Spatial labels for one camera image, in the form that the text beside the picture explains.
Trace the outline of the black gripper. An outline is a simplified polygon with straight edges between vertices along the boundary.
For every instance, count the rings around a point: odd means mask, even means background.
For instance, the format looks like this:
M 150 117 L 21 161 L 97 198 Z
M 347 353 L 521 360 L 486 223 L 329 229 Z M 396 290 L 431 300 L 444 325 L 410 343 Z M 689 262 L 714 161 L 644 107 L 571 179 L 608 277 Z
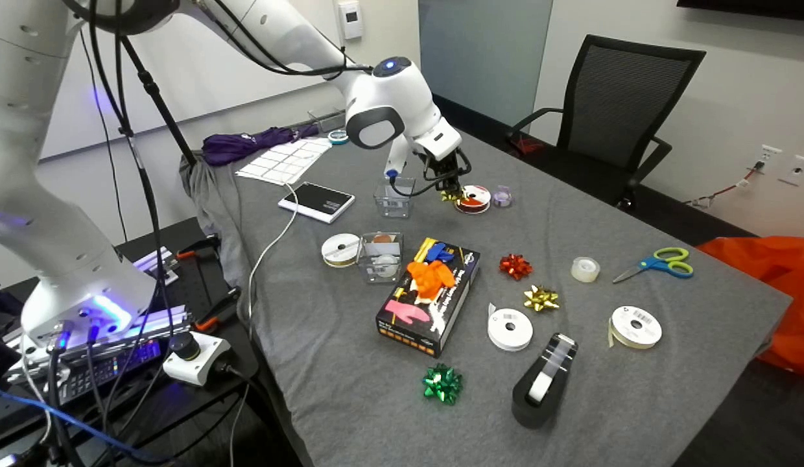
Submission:
M 434 153 L 421 153 L 422 161 L 422 179 L 444 195 L 460 195 L 461 191 L 461 175 L 473 172 L 470 159 L 461 150 L 452 150 L 444 159 L 435 159 Z

